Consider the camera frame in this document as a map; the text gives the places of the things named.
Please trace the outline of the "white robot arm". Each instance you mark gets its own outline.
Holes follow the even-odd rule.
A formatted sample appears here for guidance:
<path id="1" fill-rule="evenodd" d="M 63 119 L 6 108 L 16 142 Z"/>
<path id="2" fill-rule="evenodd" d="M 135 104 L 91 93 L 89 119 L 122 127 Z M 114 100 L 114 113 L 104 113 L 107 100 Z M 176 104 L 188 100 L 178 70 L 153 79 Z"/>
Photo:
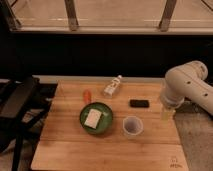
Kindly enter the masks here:
<path id="1" fill-rule="evenodd" d="M 159 96 L 161 116 L 167 118 L 173 115 L 188 98 L 213 118 L 213 86 L 205 82 L 207 76 L 207 66 L 201 61 L 187 62 L 169 69 Z"/>

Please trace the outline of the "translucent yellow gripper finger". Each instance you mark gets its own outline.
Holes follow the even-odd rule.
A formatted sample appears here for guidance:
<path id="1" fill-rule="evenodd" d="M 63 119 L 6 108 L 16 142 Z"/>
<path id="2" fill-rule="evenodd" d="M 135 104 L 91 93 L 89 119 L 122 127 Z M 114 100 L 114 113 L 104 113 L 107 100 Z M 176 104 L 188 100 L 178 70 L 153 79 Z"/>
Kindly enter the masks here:
<path id="1" fill-rule="evenodd" d="M 161 119 L 162 119 L 162 120 L 171 119 L 171 118 L 173 117 L 174 113 L 175 113 L 175 110 L 174 110 L 174 109 L 162 107 Z"/>

